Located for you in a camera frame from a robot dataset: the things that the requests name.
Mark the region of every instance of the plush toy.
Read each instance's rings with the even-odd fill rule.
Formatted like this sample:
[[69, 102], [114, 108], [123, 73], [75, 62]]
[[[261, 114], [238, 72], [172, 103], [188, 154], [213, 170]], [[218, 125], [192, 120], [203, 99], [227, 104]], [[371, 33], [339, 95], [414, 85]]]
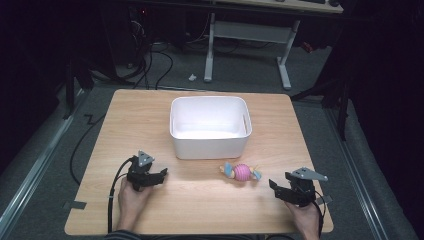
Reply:
[[233, 168], [231, 164], [226, 162], [224, 166], [220, 166], [219, 168], [228, 178], [234, 178], [237, 181], [245, 182], [250, 180], [250, 178], [259, 180], [262, 177], [256, 168], [249, 167], [246, 164], [238, 164]]

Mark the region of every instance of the hand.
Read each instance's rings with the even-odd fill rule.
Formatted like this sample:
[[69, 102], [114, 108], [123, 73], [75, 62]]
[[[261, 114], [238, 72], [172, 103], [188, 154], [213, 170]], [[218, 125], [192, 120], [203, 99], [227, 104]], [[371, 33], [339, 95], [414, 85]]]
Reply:
[[304, 240], [319, 239], [319, 212], [314, 204], [298, 207], [292, 203], [284, 202], [294, 218], [294, 224], [302, 234]]
[[152, 190], [153, 187], [146, 187], [142, 192], [137, 192], [133, 189], [132, 183], [127, 181], [126, 177], [122, 178], [118, 195], [121, 214], [116, 230], [133, 231], [134, 225], [143, 211]]

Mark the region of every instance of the desk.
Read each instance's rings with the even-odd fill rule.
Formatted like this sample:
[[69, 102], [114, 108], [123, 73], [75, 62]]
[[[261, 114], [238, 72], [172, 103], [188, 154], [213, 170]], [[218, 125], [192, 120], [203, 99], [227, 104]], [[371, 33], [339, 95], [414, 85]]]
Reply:
[[[231, 95], [248, 106], [253, 132], [236, 159], [180, 160], [169, 132], [172, 101], [181, 96]], [[118, 90], [75, 198], [84, 210], [72, 209], [65, 226], [70, 235], [107, 233], [107, 203], [119, 166], [138, 150], [155, 157], [151, 172], [168, 168], [136, 225], [143, 234], [237, 234], [294, 232], [292, 216], [274, 197], [268, 179], [289, 187], [284, 172], [314, 169], [292, 103], [287, 95], [257, 93]], [[260, 181], [238, 182], [223, 175], [225, 161], [259, 166]], [[319, 183], [315, 182], [318, 192]], [[113, 226], [119, 216], [117, 198]], [[323, 232], [333, 229], [327, 212]]]
[[[310, 3], [298, 0], [217, 0], [213, 2], [245, 4], [260, 7], [284, 8], [297, 11], [315, 11], [322, 13], [342, 13], [341, 6], [332, 7], [328, 2], [325, 4]], [[235, 38], [242, 40], [263, 41], [285, 44], [281, 57], [277, 57], [277, 65], [280, 71], [281, 81], [285, 90], [291, 89], [291, 83], [286, 69], [286, 61], [296, 37], [300, 20], [295, 20], [291, 27], [273, 27], [254, 24], [234, 23], [227, 21], [215, 21], [215, 14], [211, 14], [209, 27], [209, 48], [206, 55], [204, 81], [212, 81], [213, 71], [213, 44], [215, 37]]]

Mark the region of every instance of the power cord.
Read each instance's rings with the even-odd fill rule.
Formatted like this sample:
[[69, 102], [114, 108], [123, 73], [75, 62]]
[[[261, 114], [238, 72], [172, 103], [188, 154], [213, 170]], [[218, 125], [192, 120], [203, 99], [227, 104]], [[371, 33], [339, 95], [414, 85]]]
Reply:
[[108, 202], [108, 208], [107, 208], [107, 232], [110, 233], [112, 232], [112, 210], [113, 210], [113, 196], [115, 194], [115, 185], [116, 182], [118, 181], [118, 179], [126, 174], [123, 175], [119, 175], [122, 171], [122, 168], [124, 168], [124, 166], [131, 162], [133, 158], [128, 158], [127, 160], [125, 160], [124, 163], [122, 163], [121, 167], [119, 167], [118, 172], [116, 172], [115, 178], [113, 179], [113, 183], [112, 183], [112, 187], [110, 188], [110, 193], [109, 193], [109, 202]]
[[91, 125], [86, 131], [85, 133], [82, 135], [82, 137], [79, 139], [77, 145], [74, 147], [74, 150], [72, 151], [72, 155], [71, 155], [71, 159], [69, 161], [69, 169], [71, 172], [71, 176], [74, 179], [74, 181], [78, 184], [78, 186], [81, 184], [81, 182], [76, 178], [75, 174], [74, 174], [74, 167], [73, 167], [73, 162], [74, 162], [74, 157], [75, 154], [79, 148], [79, 146], [81, 145], [82, 141], [84, 140], [84, 138], [87, 136], [87, 134], [90, 132], [90, 130], [96, 126], [105, 116], [106, 114], [103, 114], [103, 116], [101, 116], [99, 119], [97, 119], [95, 122], [92, 122], [92, 118], [93, 115], [92, 114], [85, 114], [85, 117], [89, 117], [87, 124]]
[[171, 71], [172, 67], [174, 66], [174, 61], [166, 53], [163, 53], [163, 52], [153, 52], [153, 53], [162, 54], [162, 55], [166, 56], [167, 58], [169, 58], [169, 60], [171, 61], [171, 64], [170, 64], [168, 70], [156, 81], [155, 90], [158, 90], [159, 82]]

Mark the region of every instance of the white plastic bin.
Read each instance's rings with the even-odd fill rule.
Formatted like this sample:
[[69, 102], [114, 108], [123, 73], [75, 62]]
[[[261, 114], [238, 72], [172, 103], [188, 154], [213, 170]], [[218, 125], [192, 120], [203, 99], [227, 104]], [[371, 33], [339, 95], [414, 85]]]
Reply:
[[180, 97], [172, 102], [170, 133], [180, 159], [237, 158], [252, 124], [246, 102], [239, 97]]

